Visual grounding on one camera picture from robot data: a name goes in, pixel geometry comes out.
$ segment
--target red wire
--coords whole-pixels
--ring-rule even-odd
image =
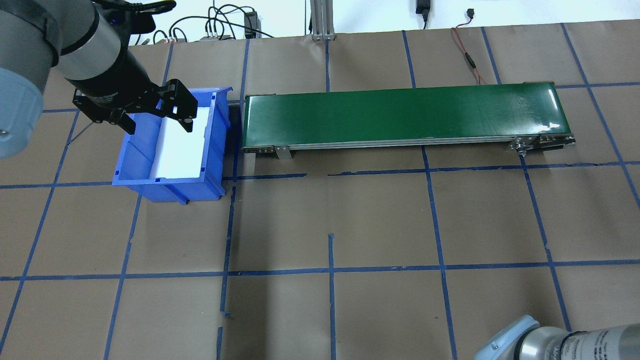
[[[464,22],[464,23],[462,23],[462,24],[458,24],[458,25],[456,25],[456,27],[455,27],[455,28],[451,28],[451,29],[453,30],[453,33],[454,33],[454,34],[456,34],[456,38],[458,38],[458,42],[460,43],[460,48],[462,49],[462,52],[463,52],[463,53],[465,53],[465,54],[467,53],[467,49],[465,49],[464,44],[462,44],[462,39],[460,38],[460,34],[458,34],[458,27],[460,27],[460,26],[464,26],[464,25],[469,25],[469,23],[471,23],[471,20],[473,20],[473,19],[469,19],[469,21]],[[480,75],[480,72],[478,71],[478,69],[473,69],[473,71],[478,75],[478,78],[479,78],[480,80],[482,80],[482,82],[483,82],[485,85],[487,85],[487,83],[486,83],[486,81],[484,80],[484,78],[482,77],[482,75]]]

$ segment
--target conveyor belt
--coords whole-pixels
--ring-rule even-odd
[[[243,151],[511,142],[575,143],[553,83],[248,96]]]

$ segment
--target power adapter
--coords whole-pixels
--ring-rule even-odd
[[[427,23],[429,19],[429,12],[431,11],[431,0],[415,0],[415,13],[421,13],[424,23]]]
[[[260,33],[255,32],[252,29],[262,30],[260,28],[260,19],[258,19],[257,12],[248,12],[244,17],[244,26],[251,29],[244,29],[244,38],[259,38]]]

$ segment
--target blue tape line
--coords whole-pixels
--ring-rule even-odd
[[[631,174],[629,174],[629,170],[627,169],[627,166],[625,165],[624,160],[622,159],[622,155],[620,154],[620,150],[618,149],[618,146],[616,145],[616,141],[613,139],[613,135],[611,134],[611,131],[609,130],[609,126],[607,125],[607,122],[604,119],[604,115],[602,115],[602,110],[600,109],[600,106],[598,105],[598,102],[596,101],[595,96],[593,95],[593,91],[591,90],[591,88],[587,88],[587,91],[589,92],[589,96],[591,97],[591,101],[593,101],[593,105],[596,108],[596,112],[598,113],[598,117],[600,117],[600,121],[602,122],[602,126],[604,127],[607,136],[609,137],[609,140],[611,141],[611,146],[613,147],[614,152],[616,153],[616,156],[618,157],[618,160],[620,161],[620,166],[622,168],[622,172],[625,174],[625,177],[627,178],[627,183],[629,184],[629,188],[631,189],[631,194],[633,194],[634,199],[636,200],[636,205],[638,208],[640,208],[640,197],[638,196],[638,192],[636,190],[636,186],[634,185],[633,180],[631,179]]]
[[[331,91],[329,80],[329,40],[324,41],[324,73],[326,81],[326,92]]]
[[[120,280],[118,281],[118,290],[116,291],[116,300],[113,303],[113,312],[111,313],[111,321],[109,322],[109,332],[107,333],[107,343],[104,347],[103,360],[109,359],[111,351],[111,340],[113,339],[113,329],[116,326],[116,317],[118,316],[118,307],[120,306],[120,297],[122,296],[122,286],[124,285],[125,274],[127,273],[127,264],[129,262],[129,254],[131,253],[131,241],[127,242],[127,250],[122,261],[122,269],[120,271]]]
[[[329,268],[302,268],[286,270],[238,270],[229,271],[229,276],[273,276],[273,275],[299,275],[299,274],[325,274]]]
[[[169,75],[169,66],[171,65],[171,57],[173,55],[173,43],[169,44],[169,55],[166,57],[166,66],[164,67],[164,76],[162,78],[162,85],[166,84],[166,77]]]
[[[140,212],[141,202],[142,202],[142,196],[138,195],[138,201],[136,201],[136,209],[133,211],[133,220],[131,221],[131,230],[129,230],[129,241],[133,239],[133,235],[136,233],[136,225],[138,225],[138,213]]]
[[[582,85],[556,85],[556,89],[577,89],[577,88],[586,88],[585,84]]]
[[[566,31],[566,27],[564,23],[560,24],[562,28],[562,32],[564,33],[564,38],[566,39],[567,44],[569,45],[569,50],[571,50],[571,54],[573,55],[573,59],[575,60],[575,64],[578,66],[578,71],[580,71],[580,76],[582,76],[582,80],[586,86],[589,86],[589,81],[587,80],[587,75],[584,73],[584,69],[582,69],[582,64],[580,64],[580,60],[578,59],[578,54],[575,52],[573,48],[573,43],[571,43],[571,39],[569,38],[569,33]]]
[[[244,43],[244,60],[242,64],[242,82],[240,83],[240,102],[244,101],[244,86],[246,84],[246,68],[249,62],[249,44],[251,43],[250,39],[246,39]]]
[[[558,281],[558,276],[556,274],[556,268],[554,266],[553,257],[551,256],[551,250],[549,250],[549,247],[548,247],[547,233],[545,232],[545,226],[542,223],[542,216],[540,215],[540,208],[538,207],[536,194],[534,193],[533,184],[531,183],[531,178],[529,177],[529,171],[527,170],[527,164],[523,157],[520,157],[520,162],[522,164],[522,172],[524,173],[525,181],[527,182],[527,188],[529,189],[529,197],[531,198],[533,211],[536,214],[536,221],[538,222],[538,229],[540,230],[540,237],[542,238],[542,244],[545,248],[545,254],[547,255],[549,270],[551,271],[551,278],[553,278],[554,287],[556,288],[556,295],[558,297],[558,303],[560,305],[560,312],[562,312],[564,326],[566,327],[567,331],[571,332],[571,323],[569,322],[569,316],[567,315],[566,308],[564,306],[564,297],[562,295],[562,290],[560,289],[560,282]]]
[[[238,176],[238,180],[261,180],[261,179],[293,179],[295,177],[305,177],[307,173],[299,174],[276,174],[276,175],[252,175]]]
[[[222,353],[222,326],[218,327],[218,338],[216,340],[216,360],[220,360]]]
[[[46,280],[104,280],[119,279],[118,274],[83,274],[83,275],[30,275],[26,277],[27,281],[46,281]]]
[[[0,189],[31,189],[50,188],[52,184],[20,184],[20,185],[0,185]]]
[[[351,175],[380,175],[380,174],[414,174],[423,173],[423,168],[408,168],[404,170],[363,170],[363,171],[345,171],[339,174],[328,174],[327,176],[351,176]]]
[[[406,31],[402,30],[404,40],[404,51],[406,51],[406,61],[409,63],[409,75],[411,75],[411,87],[415,89],[415,76],[413,75],[413,62],[411,61],[411,51],[409,51],[409,41],[406,39]]]
[[[335,283],[333,271],[333,233],[329,234],[329,304],[330,310],[330,328],[331,328],[331,359],[336,359],[335,351]]]
[[[427,152],[422,146],[422,160],[424,162],[425,174],[427,175],[427,189],[429,192],[429,205],[431,206],[431,218],[433,220],[433,232],[436,237],[436,247],[438,249],[438,266],[440,267],[440,280],[442,282],[442,295],[444,297],[444,309],[447,315],[447,327],[449,328],[449,343],[451,345],[451,357],[458,360],[458,351],[456,350],[456,338],[453,333],[453,319],[451,317],[451,304],[449,302],[449,288],[447,286],[446,265],[444,262],[444,254],[442,252],[442,241],[440,239],[440,227],[438,226],[438,214],[436,212],[436,202],[433,196],[433,185],[431,182],[431,170],[429,168],[429,160]]]
[[[116,299],[113,303],[113,312],[111,313],[111,322],[109,323],[109,332],[107,335],[107,343],[104,347],[104,360],[109,359],[109,352],[111,351],[111,340],[113,339],[113,329],[116,325],[116,317],[118,316],[118,307],[120,306],[120,296],[122,295],[122,286],[124,285],[124,279],[127,274],[127,265],[129,264],[129,255],[131,254],[131,239],[136,231],[136,224],[138,223],[138,213],[140,211],[140,202],[142,196],[138,195],[136,201],[136,207],[133,210],[133,217],[131,218],[131,229],[129,230],[129,239],[127,241],[127,249],[124,253],[124,259],[122,260],[122,269],[120,270],[120,276],[118,281],[118,290],[116,291]]]
[[[640,259],[618,260],[577,260],[554,261],[556,267],[571,266],[606,266],[606,265],[638,265]],[[496,263],[496,264],[458,264],[446,265],[446,270],[474,270],[474,269],[501,269],[501,268],[539,268],[548,266],[544,263]],[[399,272],[399,271],[437,271],[440,265],[412,265],[412,266],[364,266],[364,267],[338,267],[333,268],[334,273],[339,272]],[[272,276],[272,275],[299,275],[299,274],[327,274],[329,268],[302,268],[285,270],[249,270],[249,271],[223,271],[213,272],[171,272],[149,274],[126,274],[126,279],[171,279],[178,277],[222,277],[228,276]],[[83,275],[29,275],[26,281],[48,280],[104,280],[119,279],[119,274],[83,274]],[[21,276],[0,276],[0,281],[19,281]]]
[[[578,66],[578,70],[580,70],[580,75],[582,76],[582,80],[584,81],[585,85],[587,85],[587,91],[589,92],[589,96],[591,98],[591,102],[593,102],[593,106],[596,108],[596,112],[598,113],[598,117],[600,118],[600,121],[602,123],[602,127],[604,127],[604,130],[607,133],[607,136],[609,137],[609,141],[611,142],[611,146],[613,147],[613,151],[616,153],[616,156],[618,157],[618,161],[621,163],[622,172],[624,172],[625,177],[627,178],[627,183],[629,184],[629,188],[631,189],[631,193],[633,194],[634,199],[636,200],[636,205],[637,205],[638,208],[640,208],[640,197],[638,196],[638,192],[636,190],[636,186],[634,185],[634,182],[631,179],[631,175],[629,174],[627,166],[624,163],[624,160],[622,158],[622,154],[620,153],[620,150],[618,149],[618,145],[616,145],[616,141],[613,138],[613,135],[611,134],[611,130],[609,130],[609,126],[607,125],[607,121],[604,119],[604,115],[602,114],[602,110],[600,109],[600,105],[598,105],[598,101],[596,101],[596,97],[593,94],[593,90],[591,89],[591,85],[589,84],[589,81],[587,80],[587,75],[584,73],[584,69],[582,68],[582,64],[580,63],[580,59],[578,59],[578,54],[575,52],[575,48],[573,47],[573,43],[571,42],[571,38],[569,37],[569,33],[567,32],[566,27],[564,26],[564,24],[560,24],[560,26],[562,27],[562,31],[564,33],[564,38],[566,39],[566,42],[569,45],[569,49],[571,50],[571,54],[573,55],[573,59],[575,60],[576,65]]]
[[[602,83],[602,84],[580,84],[580,85],[556,85],[556,89],[574,89],[574,88],[608,88],[612,86],[637,86],[640,83]]]
[[[480,31],[482,31],[482,37],[484,38],[486,52],[489,53],[489,60],[491,60],[491,67],[493,67],[493,75],[495,75],[495,80],[496,82],[498,82],[498,84],[502,84],[502,80],[500,80],[500,74],[498,73],[498,67],[495,65],[495,59],[493,58],[493,51],[491,51],[491,44],[489,44],[489,38],[486,37],[484,26],[480,28]]]
[[[461,171],[461,170],[513,170],[522,168],[520,165],[497,165],[497,166],[485,166],[485,167],[441,167],[429,169],[429,172],[448,172],[448,171]]]
[[[78,111],[78,109],[52,109],[52,110],[43,110],[42,113],[72,113],[74,111]]]
[[[229,206],[229,220],[227,223],[227,244],[225,245],[225,265],[224,265],[224,273],[227,274],[229,272],[229,259],[231,258],[231,238],[233,237],[234,231],[234,212],[236,206],[236,187],[234,186],[231,189],[231,205]],[[228,275],[224,275],[222,278],[222,289],[220,291],[220,311],[225,312],[225,307],[227,305],[227,281]]]
[[[71,123],[71,129],[69,129],[69,134],[67,136],[67,142],[71,139],[71,136],[74,134],[74,129],[76,128],[76,123],[78,120],[79,111],[76,111],[76,115],[74,117],[73,123]],[[62,155],[60,156],[60,162],[58,163],[58,169],[56,170],[56,176],[53,180],[53,184],[51,186],[51,190],[49,191],[49,196],[47,198],[47,202],[45,203],[44,209],[42,211],[42,216],[40,217],[40,223],[38,224],[38,230],[36,230],[35,237],[33,238],[33,243],[31,244],[31,249],[29,250],[29,256],[27,257],[27,261],[24,265],[24,269],[22,270],[22,276],[20,277],[20,283],[18,284],[18,289],[15,292],[15,297],[13,298],[13,303],[11,305],[11,310],[9,311],[9,316],[4,325],[4,331],[2,334],[2,338],[0,338],[0,354],[4,349],[4,343],[6,341],[6,337],[9,334],[9,328],[11,327],[11,322],[13,320],[13,316],[15,314],[15,309],[18,306],[18,301],[20,300],[20,295],[22,294],[22,288],[24,287],[24,282],[27,277],[27,273],[29,272],[29,267],[31,266],[31,261],[33,260],[33,254],[35,253],[36,246],[38,245],[38,240],[40,239],[40,233],[42,232],[42,227],[44,225],[44,220],[47,217],[47,210],[51,205],[51,199],[53,198],[53,193],[55,191],[55,184],[58,182],[58,178],[60,176],[60,171],[62,170],[62,164],[65,162],[65,156],[67,155],[68,146],[65,146],[62,150]]]
[[[554,264],[555,266],[636,265],[640,264],[640,259],[556,261]]]
[[[71,188],[75,186],[107,186],[111,185],[111,181],[89,181],[86,183],[60,183],[55,184],[57,188]]]
[[[527,165],[527,168],[564,168],[564,167],[612,167],[620,166],[620,162],[612,161],[610,163],[576,163],[576,164],[539,164]]]
[[[447,265],[447,270],[477,270],[477,269],[511,269],[511,268],[541,268],[549,263],[504,263],[504,264],[459,264]]]
[[[606,88],[610,86],[637,86],[640,85],[639,82],[635,83],[605,83],[605,84],[589,84],[592,88]]]
[[[0,185],[0,189],[30,189],[30,188],[68,188],[72,186],[104,186],[111,185],[111,181],[87,182],[87,183],[58,183],[58,184],[18,184]]]
[[[238,121],[236,128],[236,148],[234,149],[234,167],[233,167],[233,181],[237,181],[238,178],[238,161],[240,160],[240,148],[242,147],[242,132],[243,132],[243,119],[242,108],[244,106],[244,88],[246,87],[246,69],[249,64],[249,46],[251,44],[250,39],[246,39],[244,43],[244,59],[242,65],[242,81],[240,82],[240,105],[238,106]]]
[[[440,265],[413,266],[363,266],[334,268],[333,272],[395,272],[395,271],[433,271],[439,270]]]
[[[161,272],[149,274],[126,274],[126,279],[173,279],[179,277],[221,277],[225,273],[222,271],[203,271],[203,272]]]

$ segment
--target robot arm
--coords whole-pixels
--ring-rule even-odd
[[[0,158],[23,150],[42,112],[51,67],[76,88],[74,104],[96,123],[133,134],[127,113],[153,113],[191,132],[197,100],[177,79],[154,84],[128,49],[174,1],[0,0]]]

